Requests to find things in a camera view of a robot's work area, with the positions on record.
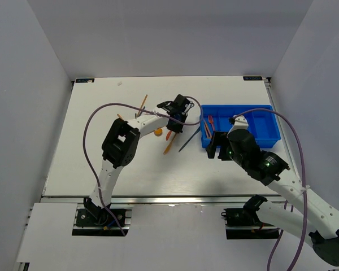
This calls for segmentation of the red plastic knife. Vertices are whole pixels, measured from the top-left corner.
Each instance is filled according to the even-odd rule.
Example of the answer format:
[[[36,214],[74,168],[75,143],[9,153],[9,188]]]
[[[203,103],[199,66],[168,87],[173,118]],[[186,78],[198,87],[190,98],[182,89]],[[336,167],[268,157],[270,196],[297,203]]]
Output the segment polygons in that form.
[[[169,130],[169,131],[168,131],[168,133],[167,133],[167,135],[166,135],[166,141],[168,141],[168,140],[169,140],[169,138],[170,138],[170,136],[171,136],[171,133],[172,133],[172,131],[171,131],[171,130]]]

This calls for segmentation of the blue plastic knife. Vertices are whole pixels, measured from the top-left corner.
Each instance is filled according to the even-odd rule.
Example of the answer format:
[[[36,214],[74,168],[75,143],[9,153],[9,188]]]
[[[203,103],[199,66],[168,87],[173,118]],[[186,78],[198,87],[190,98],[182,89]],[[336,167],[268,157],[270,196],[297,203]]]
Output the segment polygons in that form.
[[[178,152],[181,152],[187,145],[188,143],[200,132],[201,127],[199,126],[195,132],[187,139],[187,141],[180,147],[180,149],[178,150]]]

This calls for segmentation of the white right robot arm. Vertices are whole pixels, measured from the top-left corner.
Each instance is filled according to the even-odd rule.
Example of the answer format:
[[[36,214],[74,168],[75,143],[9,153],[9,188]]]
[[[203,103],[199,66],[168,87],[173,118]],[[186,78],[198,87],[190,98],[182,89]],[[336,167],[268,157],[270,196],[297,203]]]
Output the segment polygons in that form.
[[[281,195],[300,215],[274,206],[263,196],[253,196],[244,205],[244,219],[250,225],[267,222],[303,238],[326,263],[339,266],[339,210],[305,187],[288,163],[273,152],[261,150],[246,129],[215,132],[206,147],[208,158],[234,161],[252,179]]]

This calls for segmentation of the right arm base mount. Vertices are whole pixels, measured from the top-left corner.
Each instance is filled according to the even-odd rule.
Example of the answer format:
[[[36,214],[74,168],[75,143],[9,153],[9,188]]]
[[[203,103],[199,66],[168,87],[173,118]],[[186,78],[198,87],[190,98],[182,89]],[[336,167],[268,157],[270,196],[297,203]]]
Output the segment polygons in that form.
[[[280,230],[259,221],[243,208],[226,208],[221,212],[227,240],[277,239]]]

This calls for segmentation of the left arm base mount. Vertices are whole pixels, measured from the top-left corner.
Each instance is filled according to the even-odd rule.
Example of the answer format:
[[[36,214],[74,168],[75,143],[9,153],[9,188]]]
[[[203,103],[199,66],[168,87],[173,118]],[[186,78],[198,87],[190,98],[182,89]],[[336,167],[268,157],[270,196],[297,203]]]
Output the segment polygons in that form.
[[[82,237],[124,237],[131,224],[131,210],[111,208],[111,211],[96,206],[89,197],[84,198],[83,207],[76,211],[72,236]]]

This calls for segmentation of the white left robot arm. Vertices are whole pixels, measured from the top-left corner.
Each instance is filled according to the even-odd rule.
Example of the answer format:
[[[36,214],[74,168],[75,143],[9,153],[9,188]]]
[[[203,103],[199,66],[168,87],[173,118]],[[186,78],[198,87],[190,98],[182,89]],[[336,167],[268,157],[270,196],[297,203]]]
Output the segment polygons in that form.
[[[112,193],[119,174],[132,162],[140,139],[163,127],[175,134],[181,133],[193,106],[193,102],[179,94],[175,100],[162,102],[152,111],[144,110],[141,116],[134,119],[116,119],[101,146],[102,166],[99,173],[95,172],[85,146],[89,124],[94,117],[90,116],[85,126],[82,146],[97,184],[92,194],[84,199],[84,208],[95,225],[104,226],[117,220],[110,210]]]

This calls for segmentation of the yellow plastic spoon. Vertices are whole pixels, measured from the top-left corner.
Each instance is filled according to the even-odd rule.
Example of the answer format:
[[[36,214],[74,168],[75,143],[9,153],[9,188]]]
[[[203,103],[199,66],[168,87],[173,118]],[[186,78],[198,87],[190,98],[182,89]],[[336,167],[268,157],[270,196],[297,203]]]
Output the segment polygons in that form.
[[[161,136],[162,133],[163,133],[163,130],[162,130],[161,128],[158,128],[158,129],[156,129],[156,130],[154,131],[154,134],[155,134],[156,136]]]

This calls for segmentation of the red plastic fork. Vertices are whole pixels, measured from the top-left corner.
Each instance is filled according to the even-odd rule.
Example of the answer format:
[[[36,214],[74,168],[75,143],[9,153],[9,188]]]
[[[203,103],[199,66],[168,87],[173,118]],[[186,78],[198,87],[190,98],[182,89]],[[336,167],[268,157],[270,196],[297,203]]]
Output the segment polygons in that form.
[[[212,115],[208,115],[208,122],[211,125],[212,131],[215,132],[216,129],[215,129],[214,120],[213,120],[213,116]]]

